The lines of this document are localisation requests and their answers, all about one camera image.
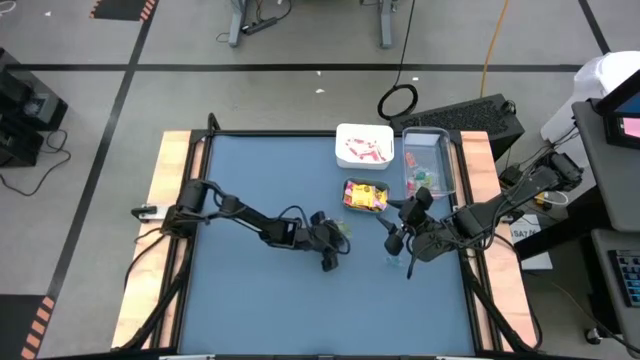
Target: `computer screen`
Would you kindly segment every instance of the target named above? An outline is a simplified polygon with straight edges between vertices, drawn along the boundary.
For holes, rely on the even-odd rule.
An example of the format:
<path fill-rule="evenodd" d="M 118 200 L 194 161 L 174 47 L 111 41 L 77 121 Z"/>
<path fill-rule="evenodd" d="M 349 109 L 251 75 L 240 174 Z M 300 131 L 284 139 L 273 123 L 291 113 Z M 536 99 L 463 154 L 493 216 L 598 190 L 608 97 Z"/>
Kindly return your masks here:
<path fill-rule="evenodd" d="M 624 114 L 637 114 L 640 117 L 640 93 L 636 93 L 620 106 L 618 106 L 615 112 Z"/>
<path fill-rule="evenodd" d="M 626 136 L 640 138 L 640 119 L 622 118 L 622 132 Z"/>

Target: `clear plastic container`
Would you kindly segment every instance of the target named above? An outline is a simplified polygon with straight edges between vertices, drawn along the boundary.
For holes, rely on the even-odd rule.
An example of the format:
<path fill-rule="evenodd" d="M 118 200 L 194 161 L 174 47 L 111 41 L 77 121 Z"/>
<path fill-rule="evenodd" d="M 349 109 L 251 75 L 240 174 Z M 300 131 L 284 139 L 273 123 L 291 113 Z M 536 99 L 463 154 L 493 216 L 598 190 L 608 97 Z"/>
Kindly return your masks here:
<path fill-rule="evenodd" d="M 405 193 L 426 187 L 433 197 L 456 191 L 449 133 L 435 127 L 410 127 L 402 132 Z"/>

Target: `green object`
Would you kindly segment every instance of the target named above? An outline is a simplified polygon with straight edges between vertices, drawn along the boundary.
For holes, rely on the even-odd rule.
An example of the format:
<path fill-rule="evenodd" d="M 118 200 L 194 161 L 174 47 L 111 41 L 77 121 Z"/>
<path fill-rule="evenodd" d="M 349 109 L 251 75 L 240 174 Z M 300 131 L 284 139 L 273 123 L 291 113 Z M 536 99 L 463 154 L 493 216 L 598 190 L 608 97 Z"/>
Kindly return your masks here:
<path fill-rule="evenodd" d="M 351 239 L 353 233 L 351 233 L 351 228 L 349 225 L 345 224 L 342 220 L 333 220 L 336 225 L 338 225 L 338 229 L 340 232 L 347 237 L 347 239 Z"/>

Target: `blue table surface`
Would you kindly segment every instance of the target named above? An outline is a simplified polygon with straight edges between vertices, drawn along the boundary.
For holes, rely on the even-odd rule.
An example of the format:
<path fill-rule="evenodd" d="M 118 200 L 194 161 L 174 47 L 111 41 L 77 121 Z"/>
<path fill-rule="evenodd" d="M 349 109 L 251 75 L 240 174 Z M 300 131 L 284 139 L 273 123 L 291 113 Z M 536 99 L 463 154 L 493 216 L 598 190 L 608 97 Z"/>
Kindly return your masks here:
<path fill-rule="evenodd" d="M 345 179 L 384 181 L 404 194 L 400 140 L 386 170 L 342 169 L 332 137 L 216 136 L 208 179 L 254 209 L 276 216 L 300 205 L 344 221 L 352 250 L 323 272 L 315 252 L 274 249 L 229 221 L 201 226 L 180 340 L 181 354 L 472 355 L 458 255 L 390 262 L 375 216 L 346 209 Z M 214 211 L 207 200 L 205 211 Z M 430 214 L 450 212 L 447 198 Z M 384 216 L 398 222 L 397 210 Z"/>

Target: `gray floor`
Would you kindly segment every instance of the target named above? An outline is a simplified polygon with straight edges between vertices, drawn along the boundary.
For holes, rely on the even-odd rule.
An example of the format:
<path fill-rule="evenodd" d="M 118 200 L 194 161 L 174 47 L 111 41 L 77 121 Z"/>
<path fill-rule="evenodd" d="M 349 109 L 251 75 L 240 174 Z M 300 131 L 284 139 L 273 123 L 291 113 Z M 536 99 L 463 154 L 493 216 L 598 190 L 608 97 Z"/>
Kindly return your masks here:
<path fill-rule="evenodd" d="M 263 14 L 282 11 L 265 0 Z M 613 51 L 638 50 L 635 0 L 589 0 Z M 89 0 L 19 0 L 0 18 L 0 46 L 27 64 L 126 64 L 141 28 L 137 22 L 91 20 Z M 481 64 L 500 13 L 501 0 L 420 1 L 407 48 L 407 63 Z M 357 0 L 296 0 L 277 26 L 241 39 L 229 49 L 214 40 L 228 31 L 227 1 L 161 0 L 142 51 L 143 64 L 397 63 L 410 2 L 393 16 L 390 50 L 377 47 L 375 7 Z M 583 64 L 601 52 L 577 0 L 511 2 L 496 43 L 495 64 Z M 123 72 L 37 73 L 70 105 L 62 127 L 69 130 L 73 159 L 34 197 L 0 188 L 0 293 L 43 294 L 76 211 Z M 376 104 L 394 72 L 137 72 L 88 210 L 62 293 L 40 356 L 108 350 L 122 300 L 122 282 L 138 224 L 129 215 L 147 197 L 160 137 L 165 130 L 204 127 L 209 112 L 225 129 L 332 129 L 342 122 L 382 124 Z M 479 72 L 406 72 L 420 92 L 418 110 L 476 98 Z M 518 106 L 527 130 L 511 161 L 543 143 L 539 129 L 572 91 L 571 73 L 490 73 L 486 93 L 501 92 Z M 397 96 L 388 111 L 400 110 Z M 34 169 L 6 171 L 31 188 L 56 155 Z M 504 166 L 504 159 L 498 162 Z M 37 219 L 26 223 L 22 219 Z M 558 282 L 577 296 L 586 288 L 569 275 L 569 250 L 552 253 Z M 540 317 L 542 349 L 561 355 L 624 359 L 617 343 L 584 342 L 591 326 L 563 295 L 527 279 Z"/>

